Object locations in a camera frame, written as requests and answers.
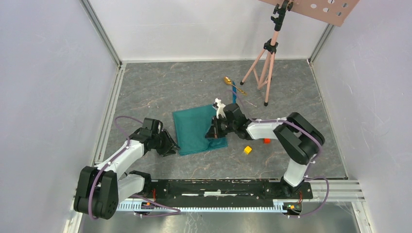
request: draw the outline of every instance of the white figurine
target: white figurine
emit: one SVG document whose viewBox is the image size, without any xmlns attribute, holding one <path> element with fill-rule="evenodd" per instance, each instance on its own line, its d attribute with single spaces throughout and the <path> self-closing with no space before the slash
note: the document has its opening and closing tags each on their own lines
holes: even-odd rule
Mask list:
<svg viewBox="0 0 412 233">
<path fill-rule="evenodd" d="M 225 104 L 222 103 L 222 101 L 218 98 L 215 99 L 215 105 L 217 105 L 218 110 L 216 111 L 216 118 L 219 119 L 219 115 L 222 116 L 223 118 L 226 117 L 224 114 L 223 108 L 226 106 Z"/>
</svg>

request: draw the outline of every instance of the wire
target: wire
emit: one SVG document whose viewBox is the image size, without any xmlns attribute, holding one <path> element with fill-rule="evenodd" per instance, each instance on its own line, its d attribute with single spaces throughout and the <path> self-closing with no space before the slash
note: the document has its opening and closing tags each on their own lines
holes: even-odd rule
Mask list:
<svg viewBox="0 0 412 233">
<path fill-rule="evenodd" d="M 159 203 L 157 203 L 157 202 L 155 202 L 155 201 L 149 200 L 149 199 L 144 198 L 144 197 L 142 197 L 142 196 L 140 196 L 140 195 L 133 194 L 131 197 L 132 197 L 132 198 L 140 198 L 140 199 L 143 199 L 143 200 L 145 200 L 145 201 L 147 201 L 147 202 L 149 202 L 149 203 L 151 203 L 151 204 L 153 204 L 153 205 L 156 205 L 156 206 L 159 206 L 159 207 L 168 209 L 168 210 L 174 210 L 174 211 L 175 211 L 175 212 L 166 213 L 166 214 L 159 214 L 159 215 L 140 215 L 141 217 L 162 217 L 162 216 L 171 216 L 171 215 L 178 215 L 178 214 L 180 214 L 180 210 L 179 210 L 179 209 L 176 209 L 176 208 L 173 208 L 173 207 L 168 207 L 168 206 L 166 206 L 166 205 L 159 204 Z"/>
<path fill-rule="evenodd" d="M 242 101 L 242 98 L 240 98 L 240 97 L 237 95 L 237 93 L 235 93 L 235 92 L 232 91 L 232 90 L 227 90 L 227 92 L 231 92 L 231 93 L 235 94 L 235 95 L 237 96 L 237 98 L 239 99 L 240 104 L 242 105 L 243 109 L 246 110 L 246 107 L 245 107 L 245 105 L 244 105 L 244 103 L 243 103 L 243 101 Z M 292 122 L 289 122 L 289 121 L 286 121 L 286 120 L 282 120 L 282 119 L 270 119 L 270 120 L 255 120 L 255 119 L 252 119 L 252 118 L 249 118 L 249 119 L 250 119 L 252 122 L 256 122 L 256 123 L 270 123 L 270 122 L 274 122 L 274 123 L 276 123 L 276 122 L 285 123 L 285 124 L 287 124 L 287 125 L 290 125 L 290 126 L 294 127 L 294 128 L 297 129 L 298 131 L 300 131 L 302 134 L 304 134 L 306 137 L 308 137 L 310 140 L 312 140 L 312 141 L 317 145 L 317 147 L 318 147 L 318 149 L 319 149 L 319 150 L 318 150 L 318 153 L 315 154 L 314 156 L 312 156 L 312 158 L 309 160 L 308 168 L 306 169 L 306 172 L 305 172 L 305 175 L 304 175 L 304 177 L 303 177 L 303 180 L 304 180 L 304 181 L 312 181 L 312 180 L 316 180 L 316 179 L 323 179 L 323 180 L 325 180 L 325 182 L 326 182 L 326 194 L 325 194 L 325 199 L 324 199 L 323 202 L 318 206 L 318 208 L 316 208 L 315 210 L 313 210 L 313 211 L 311 211 L 311 212 L 309 212 L 309 213 L 306 213 L 306 214 L 303 214 L 303 215 L 300 215 L 300 216 L 291 216 L 291 215 L 288 215 L 288 217 L 301 218 L 301 217 L 309 216 L 309 215 L 312 215 L 312 214 L 315 214 L 316 212 L 318 212 L 318 211 L 325 205 L 326 200 L 327 200 L 327 198 L 328 198 L 328 196 L 329 196 L 329 181 L 328 181 L 327 178 L 324 177 L 324 176 L 318 176 L 318 177 L 308 178 L 308 172 L 309 172 L 309 168 L 310 168 L 311 164 L 314 163 L 315 158 L 317 158 L 320 154 L 322 154 L 322 152 L 323 152 L 323 150 L 322 150 L 322 145 L 318 142 L 318 140 L 316 140 L 316 138 L 314 138 L 314 137 L 313 137 L 312 135 L 310 135 L 308 132 L 306 132 L 305 130 L 303 130 L 303 129 L 300 128 L 299 126 L 293 124 Z"/>
<path fill-rule="evenodd" d="M 302 203 L 302 201 L 303 201 L 302 191 L 299 191 L 299 202 L 297 204 L 299 205 L 300 203 Z"/>
<path fill-rule="evenodd" d="M 87 210 L 87 211 L 88 211 L 88 214 L 89 214 L 89 217 L 90 217 L 91 220 L 97 220 L 97 219 L 98 219 L 98 217 L 93 216 L 93 213 L 92 213 L 92 201 L 93 201 L 94 190 L 95 190 L 95 188 L 96 188 L 96 185 L 97 185 L 97 182 L 99 181 L 100 176 L 102 175 L 103 171 L 104 171 L 113 161 L 115 161 L 123 152 L 125 152 L 125 151 L 129 148 L 129 145 L 130 145 L 129 135 L 127 135 L 126 131 L 125 131 L 124 129 L 122 129 L 122 127 L 120 127 L 120 126 L 117 124 L 117 120 L 118 120 L 119 118 L 127 118 L 127 119 L 131 119 L 131 120 L 137 121 L 137 122 L 139 122 L 140 124 L 143 124 L 142 121 L 140 121 L 140 120 L 138 120 L 138 119 L 136 119 L 136 118 L 134 118 L 134 117 L 131 117 L 131 116 L 118 116 L 118 117 L 115 118 L 115 120 L 114 120 L 115 126 L 116 126 L 116 128 L 117 128 L 122 134 L 124 134 L 124 135 L 126 136 L 126 138 L 127 138 L 127 144 L 126 144 L 125 147 L 123 147 L 123 148 L 121 149 L 121 151 L 119 151 L 115 156 L 113 156 L 113 158 L 110 159 L 109 162 L 107 162 L 107 163 L 102 167 L 102 169 L 99 170 L 99 172 L 98 172 L 97 175 L 96 175 L 96 178 L 94 178 L 94 181 L 93 181 L 93 184 L 92 184 L 91 190 L 90 190 L 89 202 L 88 202 L 88 210 Z"/>
</svg>

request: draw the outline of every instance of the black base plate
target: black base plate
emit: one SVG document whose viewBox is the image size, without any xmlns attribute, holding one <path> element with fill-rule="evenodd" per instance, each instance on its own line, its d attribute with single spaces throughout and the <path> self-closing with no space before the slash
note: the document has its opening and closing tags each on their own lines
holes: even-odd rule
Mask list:
<svg viewBox="0 0 412 233">
<path fill-rule="evenodd" d="M 313 198 L 308 182 L 287 197 L 279 181 L 266 179 L 153 180 L 151 189 L 155 190 L 156 202 L 175 207 L 272 207 L 273 199 L 298 200 L 299 191 L 303 199 Z M 208 195 L 218 191 L 233 196 Z"/>
</svg>

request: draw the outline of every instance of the white wall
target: white wall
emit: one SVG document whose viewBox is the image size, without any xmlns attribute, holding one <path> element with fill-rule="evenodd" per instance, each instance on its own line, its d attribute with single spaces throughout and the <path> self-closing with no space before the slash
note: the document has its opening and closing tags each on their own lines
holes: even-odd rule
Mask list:
<svg viewBox="0 0 412 233">
<path fill-rule="evenodd" d="M 377 232 L 410 232 L 412 2 L 361 0 L 315 61 L 349 173 Z"/>
<path fill-rule="evenodd" d="M 0 2 L 0 232 L 62 231 L 115 72 L 78 0 Z"/>
<path fill-rule="evenodd" d="M 90 0 L 122 60 L 256 59 L 274 7 L 258 0 Z M 278 58 L 308 58 L 326 23 L 288 12 Z"/>
</svg>

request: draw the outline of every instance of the blue stick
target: blue stick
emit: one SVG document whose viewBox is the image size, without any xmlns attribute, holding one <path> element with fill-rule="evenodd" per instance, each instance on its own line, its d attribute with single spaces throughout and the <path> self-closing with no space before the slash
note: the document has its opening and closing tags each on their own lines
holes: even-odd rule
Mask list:
<svg viewBox="0 0 412 233">
<path fill-rule="evenodd" d="M 236 93 L 236 91 L 237 91 L 237 89 L 235 88 L 235 82 L 234 81 L 232 81 L 232 84 L 233 84 L 233 92 L 235 92 Z M 233 103 L 236 103 L 236 94 L 235 93 L 233 93 L 232 95 L 233 95 Z"/>
</svg>

